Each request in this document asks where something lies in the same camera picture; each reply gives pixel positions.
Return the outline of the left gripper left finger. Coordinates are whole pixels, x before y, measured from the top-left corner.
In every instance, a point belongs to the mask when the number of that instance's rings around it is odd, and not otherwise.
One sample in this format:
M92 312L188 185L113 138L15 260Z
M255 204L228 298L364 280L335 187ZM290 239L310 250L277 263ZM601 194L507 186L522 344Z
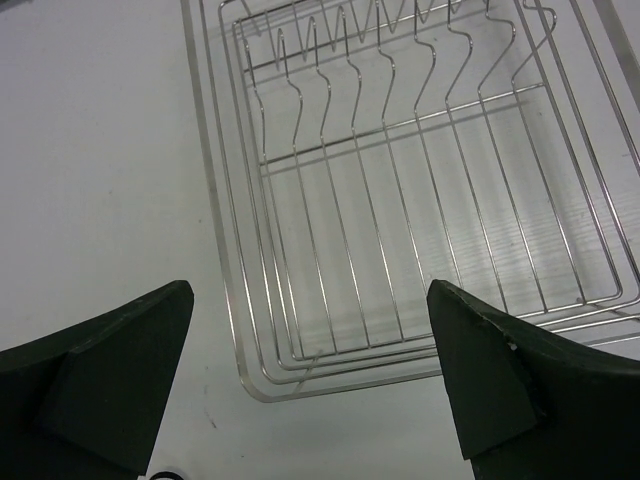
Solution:
M2 351L2 478L146 475L193 307L174 280Z

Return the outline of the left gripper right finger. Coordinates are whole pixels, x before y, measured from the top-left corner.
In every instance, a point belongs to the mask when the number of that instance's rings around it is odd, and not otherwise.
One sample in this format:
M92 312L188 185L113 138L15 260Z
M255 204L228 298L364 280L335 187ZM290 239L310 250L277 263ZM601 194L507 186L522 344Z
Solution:
M448 281L432 281L427 304L475 478L638 478L638 361L534 326Z

